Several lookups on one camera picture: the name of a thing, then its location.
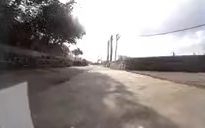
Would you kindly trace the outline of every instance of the distant tree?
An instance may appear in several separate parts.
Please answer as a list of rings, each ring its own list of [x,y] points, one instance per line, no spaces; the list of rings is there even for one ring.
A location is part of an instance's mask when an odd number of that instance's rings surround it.
[[[79,48],[77,48],[77,49],[74,49],[74,50],[72,51],[72,53],[75,55],[75,60],[76,60],[76,57],[79,56],[79,55],[82,55],[82,54],[83,54],[83,51],[80,50]]]
[[[87,66],[89,64],[89,62],[86,60],[86,59],[83,59],[82,60],[82,65],[83,66]]]

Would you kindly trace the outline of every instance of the roadside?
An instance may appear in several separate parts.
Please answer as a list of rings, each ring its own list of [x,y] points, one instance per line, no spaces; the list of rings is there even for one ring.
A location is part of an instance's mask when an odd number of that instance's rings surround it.
[[[44,91],[90,70],[82,67],[0,70],[0,89],[27,82],[30,94]]]
[[[189,72],[158,72],[158,71],[131,71],[128,72],[151,76],[162,80],[168,80],[175,83],[186,84],[205,89],[205,73]]]

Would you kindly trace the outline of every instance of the dirt ground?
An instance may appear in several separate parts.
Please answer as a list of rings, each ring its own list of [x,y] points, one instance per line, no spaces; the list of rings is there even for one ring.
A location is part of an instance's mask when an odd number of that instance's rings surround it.
[[[156,72],[156,71],[129,71],[154,78],[169,80],[205,89],[205,73],[189,72]]]
[[[30,97],[36,128],[205,128],[205,90],[91,67]]]

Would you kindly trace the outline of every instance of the tree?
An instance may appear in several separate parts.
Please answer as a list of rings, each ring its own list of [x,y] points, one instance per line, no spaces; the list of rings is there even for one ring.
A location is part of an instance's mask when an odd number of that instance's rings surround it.
[[[51,44],[76,44],[85,31],[71,15],[74,3],[0,0],[0,42],[38,51]]]
[[[69,48],[66,45],[50,44],[48,53],[51,55],[67,56],[69,54]]]
[[[76,59],[76,56],[82,55],[82,54],[83,54],[83,51],[80,50],[79,48],[77,48],[77,49],[74,49],[74,50],[72,51],[72,53],[75,55],[75,59]]]

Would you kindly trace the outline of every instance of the sky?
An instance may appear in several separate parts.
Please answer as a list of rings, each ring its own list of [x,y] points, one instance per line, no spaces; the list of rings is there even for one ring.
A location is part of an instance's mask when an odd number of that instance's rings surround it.
[[[86,30],[77,47],[91,61],[106,60],[111,34],[120,34],[118,55],[130,57],[205,53],[205,27],[153,37],[205,23],[205,0],[76,0],[73,15]]]

